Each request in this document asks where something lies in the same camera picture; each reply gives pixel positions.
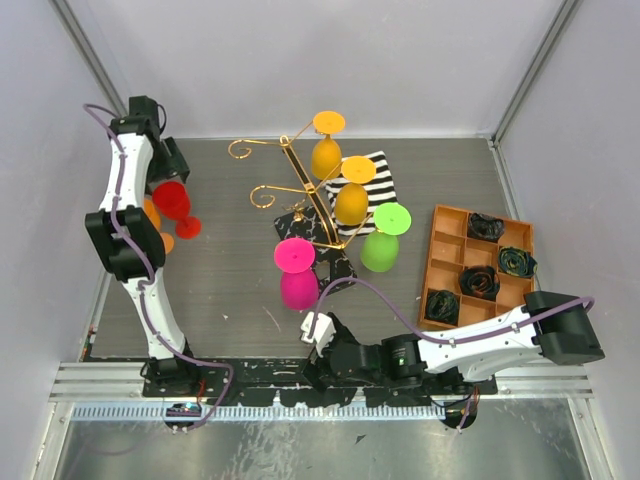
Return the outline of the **red plastic wine glass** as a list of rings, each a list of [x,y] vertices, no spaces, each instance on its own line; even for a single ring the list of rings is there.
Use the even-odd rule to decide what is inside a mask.
[[[201,222],[191,215],[191,200],[186,187],[176,181],[157,186],[152,201],[161,214],[175,222],[175,233],[182,239],[193,239],[201,232]]]

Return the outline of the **pink plastic wine glass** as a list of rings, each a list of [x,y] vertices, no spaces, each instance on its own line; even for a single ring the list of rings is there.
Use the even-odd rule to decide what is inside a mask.
[[[311,308],[319,297],[318,279],[312,269],[314,246],[302,238],[281,241],[274,250],[274,263],[281,270],[280,293],[292,310]]]

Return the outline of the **gold wine glass rack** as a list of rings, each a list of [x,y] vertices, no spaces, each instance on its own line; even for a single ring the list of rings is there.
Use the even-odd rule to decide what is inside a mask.
[[[344,239],[339,234],[336,217],[328,202],[321,196],[321,189],[329,180],[324,176],[316,181],[307,172],[302,160],[294,148],[295,141],[300,137],[282,135],[276,141],[241,138],[232,141],[228,146],[228,154],[237,160],[244,160],[251,156],[255,145],[274,146],[281,150],[289,162],[299,181],[298,187],[286,187],[262,184],[254,187],[249,193],[251,204],[257,209],[268,209],[276,202],[278,192],[298,194],[299,201],[284,208],[286,213],[276,219],[274,226],[282,240],[292,238],[296,233],[302,233],[302,228],[309,229],[301,237],[310,241],[316,251],[316,262],[328,264],[329,273],[319,279],[319,286],[331,293],[349,288],[355,284],[357,277],[355,267],[348,259],[345,250],[355,238]]]

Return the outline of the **green plastic wine glass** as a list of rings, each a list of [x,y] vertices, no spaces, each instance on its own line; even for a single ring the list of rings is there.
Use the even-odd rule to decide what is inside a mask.
[[[411,227],[409,210],[397,202],[380,205],[373,214],[375,229],[362,246],[360,259],[370,271],[384,273],[395,264],[399,255],[399,237]]]

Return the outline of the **yellow wine glass cluster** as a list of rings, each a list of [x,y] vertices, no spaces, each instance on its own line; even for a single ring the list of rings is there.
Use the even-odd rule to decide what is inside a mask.
[[[312,125],[318,134],[323,135],[311,154],[312,174],[319,180],[336,178],[339,175],[342,152],[332,136],[345,128],[346,121],[338,112],[322,111],[314,116]]]

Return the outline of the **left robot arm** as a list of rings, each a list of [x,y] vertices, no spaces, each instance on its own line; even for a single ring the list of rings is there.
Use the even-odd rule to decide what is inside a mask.
[[[141,376],[151,392],[188,396],[200,372],[178,326],[164,285],[164,242],[144,210],[151,185],[186,180],[189,166],[176,141],[163,135],[166,111],[156,100],[133,96],[122,116],[102,126],[112,153],[107,189],[84,225],[98,257],[129,294],[148,345]]]

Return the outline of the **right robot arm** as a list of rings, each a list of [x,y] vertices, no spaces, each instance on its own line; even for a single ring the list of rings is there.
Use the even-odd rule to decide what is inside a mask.
[[[534,291],[492,319],[440,332],[413,331],[364,345],[331,314],[309,312],[301,339],[315,349],[308,379],[318,387],[355,381],[391,389],[432,381],[459,394],[495,373],[545,358],[581,365],[605,357],[588,312],[590,297]]]

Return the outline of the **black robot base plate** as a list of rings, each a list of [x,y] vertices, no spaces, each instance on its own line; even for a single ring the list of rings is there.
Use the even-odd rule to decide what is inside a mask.
[[[338,378],[303,358],[222,358],[220,362],[231,365],[233,371],[182,360],[150,359],[140,370],[143,396],[198,397],[208,406],[217,399],[223,406],[249,407],[268,407],[278,400],[285,407],[301,404],[309,408],[344,407],[361,396],[367,407],[375,408],[431,406],[437,396],[462,402],[474,393],[497,392],[495,379],[475,385],[464,383],[453,369],[400,386],[389,380],[375,383]]]

